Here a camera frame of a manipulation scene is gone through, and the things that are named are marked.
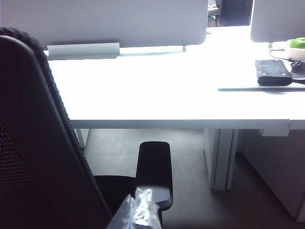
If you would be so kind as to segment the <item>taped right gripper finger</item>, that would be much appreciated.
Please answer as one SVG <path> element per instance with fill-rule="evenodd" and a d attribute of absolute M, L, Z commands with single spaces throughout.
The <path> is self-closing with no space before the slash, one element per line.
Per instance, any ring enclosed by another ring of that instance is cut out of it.
<path fill-rule="evenodd" d="M 160 229 L 159 206 L 153 200 L 152 189 L 137 188 L 135 197 L 128 195 L 114 217 L 108 229 Z"/>

